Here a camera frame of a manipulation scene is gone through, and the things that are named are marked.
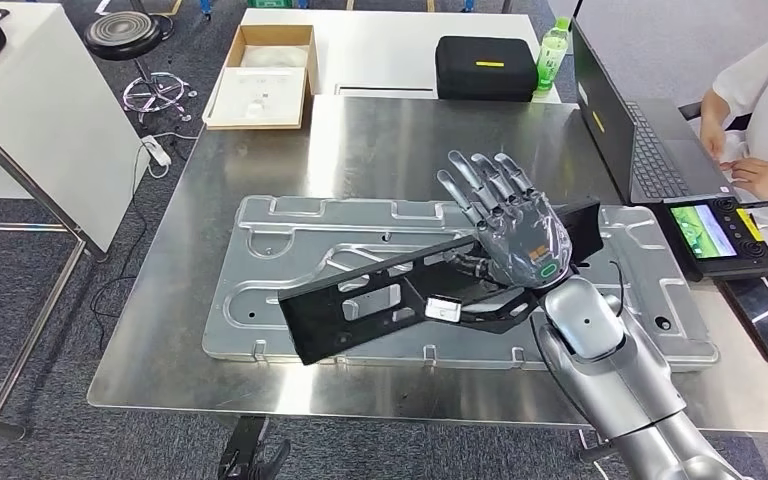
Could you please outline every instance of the stool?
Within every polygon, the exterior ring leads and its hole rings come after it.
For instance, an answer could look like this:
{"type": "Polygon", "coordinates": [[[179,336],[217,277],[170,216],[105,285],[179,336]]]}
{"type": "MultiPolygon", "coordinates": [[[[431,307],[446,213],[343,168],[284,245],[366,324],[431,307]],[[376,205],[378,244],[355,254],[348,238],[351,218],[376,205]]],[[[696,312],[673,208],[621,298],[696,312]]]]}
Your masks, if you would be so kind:
{"type": "Polygon", "coordinates": [[[154,50],[163,40],[163,32],[157,19],[140,12],[115,12],[91,23],[84,31],[84,43],[93,55],[104,60],[133,60],[140,76],[131,82],[122,93],[125,111],[139,113],[140,125],[146,113],[159,112],[174,107],[182,122],[189,122],[187,114],[178,100],[186,93],[188,97],[198,95],[190,84],[168,72],[151,72],[139,57],[154,50]]]}

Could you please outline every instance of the white desk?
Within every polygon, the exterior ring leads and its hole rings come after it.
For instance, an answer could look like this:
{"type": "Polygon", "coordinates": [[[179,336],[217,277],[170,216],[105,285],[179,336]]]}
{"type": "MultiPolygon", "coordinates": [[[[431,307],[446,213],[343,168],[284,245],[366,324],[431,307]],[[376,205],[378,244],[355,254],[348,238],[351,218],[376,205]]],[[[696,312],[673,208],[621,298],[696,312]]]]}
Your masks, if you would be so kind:
{"type": "MultiPolygon", "coordinates": [[[[434,50],[441,37],[540,41],[528,15],[361,12],[250,8],[243,25],[313,25],[319,65],[316,94],[437,98],[434,50]],[[381,90],[353,90],[358,88],[381,90]]],[[[560,103],[555,87],[534,102],[560,103]]]]}
{"type": "MultiPolygon", "coordinates": [[[[0,8],[0,148],[105,252],[149,155],[60,5],[0,8]]],[[[0,168],[0,198],[31,195],[0,168]]]]}

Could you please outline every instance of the plastic bottle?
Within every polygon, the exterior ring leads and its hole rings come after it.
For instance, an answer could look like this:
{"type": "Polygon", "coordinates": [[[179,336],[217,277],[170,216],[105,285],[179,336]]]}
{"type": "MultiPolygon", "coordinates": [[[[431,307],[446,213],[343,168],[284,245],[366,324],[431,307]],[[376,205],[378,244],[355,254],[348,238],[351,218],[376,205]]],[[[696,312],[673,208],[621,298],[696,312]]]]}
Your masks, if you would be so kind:
{"type": "Polygon", "coordinates": [[[545,94],[552,88],[561,61],[567,53],[567,29],[569,18],[558,17],[555,27],[543,35],[540,56],[537,58],[537,94],[545,94]]]}

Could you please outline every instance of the white sleeve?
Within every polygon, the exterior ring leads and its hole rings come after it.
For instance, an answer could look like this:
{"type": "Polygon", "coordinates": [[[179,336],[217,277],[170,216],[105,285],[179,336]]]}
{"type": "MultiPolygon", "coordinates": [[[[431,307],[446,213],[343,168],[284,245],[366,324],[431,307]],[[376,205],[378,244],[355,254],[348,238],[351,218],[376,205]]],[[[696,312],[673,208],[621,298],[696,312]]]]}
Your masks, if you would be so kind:
{"type": "Polygon", "coordinates": [[[768,84],[768,42],[726,68],[714,80],[713,89],[739,117],[752,113],[768,84]]]}

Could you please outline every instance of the laptop screen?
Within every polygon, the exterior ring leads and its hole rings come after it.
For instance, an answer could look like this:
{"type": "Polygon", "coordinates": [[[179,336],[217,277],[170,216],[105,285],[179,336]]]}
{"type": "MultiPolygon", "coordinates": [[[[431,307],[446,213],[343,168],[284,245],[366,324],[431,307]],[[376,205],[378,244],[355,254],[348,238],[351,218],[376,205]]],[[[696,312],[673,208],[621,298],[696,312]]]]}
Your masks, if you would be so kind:
{"type": "Polygon", "coordinates": [[[572,22],[578,105],[584,123],[625,204],[631,203],[634,121],[578,22],[572,22]]]}

